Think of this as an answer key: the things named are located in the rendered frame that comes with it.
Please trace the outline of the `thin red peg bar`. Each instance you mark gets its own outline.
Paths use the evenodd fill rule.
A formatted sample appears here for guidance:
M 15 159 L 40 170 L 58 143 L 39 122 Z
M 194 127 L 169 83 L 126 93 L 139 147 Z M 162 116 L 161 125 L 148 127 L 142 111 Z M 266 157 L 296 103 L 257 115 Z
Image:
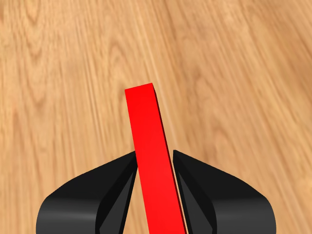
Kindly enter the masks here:
M 125 90 L 149 234 L 186 234 L 152 83 Z

